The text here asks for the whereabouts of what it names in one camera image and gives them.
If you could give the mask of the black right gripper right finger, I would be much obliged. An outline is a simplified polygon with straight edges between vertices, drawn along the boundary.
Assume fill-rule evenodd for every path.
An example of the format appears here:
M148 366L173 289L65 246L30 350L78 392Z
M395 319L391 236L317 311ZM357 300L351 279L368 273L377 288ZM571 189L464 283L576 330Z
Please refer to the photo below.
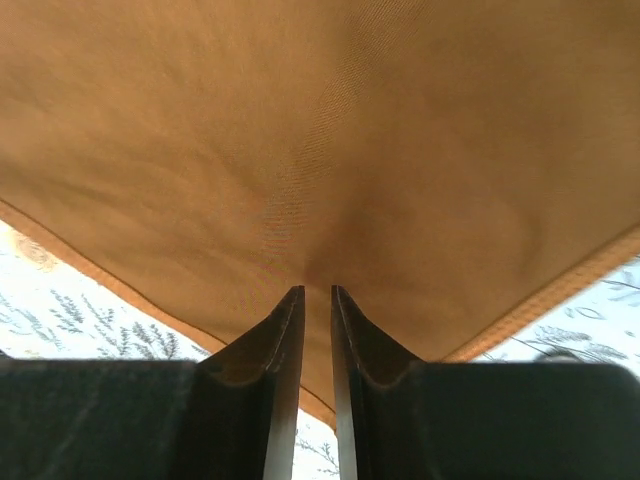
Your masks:
M429 363L331 290L344 479L635 479L639 383L609 364Z

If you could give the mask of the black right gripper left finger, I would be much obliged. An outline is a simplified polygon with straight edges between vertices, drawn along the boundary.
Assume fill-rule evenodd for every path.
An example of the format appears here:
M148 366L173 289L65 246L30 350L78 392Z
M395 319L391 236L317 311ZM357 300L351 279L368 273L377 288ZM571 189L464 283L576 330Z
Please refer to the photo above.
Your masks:
M5 479L288 479L305 291L201 362L5 360Z

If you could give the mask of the orange cloth napkin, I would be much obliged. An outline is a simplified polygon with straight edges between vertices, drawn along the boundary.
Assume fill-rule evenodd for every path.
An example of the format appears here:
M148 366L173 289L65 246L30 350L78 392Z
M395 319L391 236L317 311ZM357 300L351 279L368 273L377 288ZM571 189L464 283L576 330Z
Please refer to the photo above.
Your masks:
M217 349L330 289L469 360L639 250L635 1L5 1L1 217Z

